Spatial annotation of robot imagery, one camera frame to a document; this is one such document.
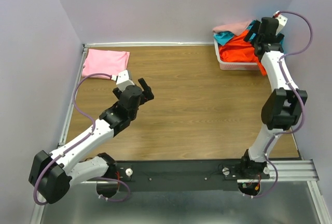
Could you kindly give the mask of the orange t shirt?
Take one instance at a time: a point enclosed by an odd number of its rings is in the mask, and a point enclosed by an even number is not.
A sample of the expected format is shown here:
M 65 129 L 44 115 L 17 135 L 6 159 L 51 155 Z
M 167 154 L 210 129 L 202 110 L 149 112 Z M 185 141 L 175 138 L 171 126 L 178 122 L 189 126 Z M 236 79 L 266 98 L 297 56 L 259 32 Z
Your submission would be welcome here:
M 219 45 L 220 58 L 224 62 L 229 63 L 256 63 L 263 76 L 267 76 L 267 72 L 259 59 L 254 54 L 254 47 L 244 41 L 248 30 L 241 35 L 235 36 L 231 32 L 221 32 L 214 34 L 214 39 Z

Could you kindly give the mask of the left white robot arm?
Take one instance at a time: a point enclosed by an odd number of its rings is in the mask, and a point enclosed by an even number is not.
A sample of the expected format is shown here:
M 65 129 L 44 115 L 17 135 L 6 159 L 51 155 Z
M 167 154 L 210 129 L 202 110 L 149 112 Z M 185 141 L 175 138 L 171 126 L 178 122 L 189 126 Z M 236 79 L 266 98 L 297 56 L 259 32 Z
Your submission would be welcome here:
M 33 159 L 28 181 L 34 187 L 37 205 L 53 204 L 69 189 L 90 179 L 114 181 L 117 186 L 129 186 L 120 179 L 116 162 L 106 153 L 82 162 L 81 159 L 105 141 L 114 138 L 136 119 L 139 106 L 154 99 L 144 78 L 136 85 L 131 79 L 118 76 L 113 94 L 117 102 L 104 110 L 92 125 L 64 146 L 50 153 L 41 150 Z

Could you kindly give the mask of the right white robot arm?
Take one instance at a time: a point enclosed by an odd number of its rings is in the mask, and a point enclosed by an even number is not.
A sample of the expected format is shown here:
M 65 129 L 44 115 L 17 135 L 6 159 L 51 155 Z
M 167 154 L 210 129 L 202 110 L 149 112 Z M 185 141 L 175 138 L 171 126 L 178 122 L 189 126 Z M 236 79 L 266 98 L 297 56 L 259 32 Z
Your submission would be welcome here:
M 261 175 L 277 140 L 304 117 L 308 95 L 293 81 L 281 44 L 284 38 L 281 30 L 286 23 L 287 18 L 283 15 L 263 17 L 254 21 L 244 38 L 254 48 L 255 56 L 267 73 L 271 94 L 261 110 L 261 130 L 236 168 L 241 178 L 254 179 Z

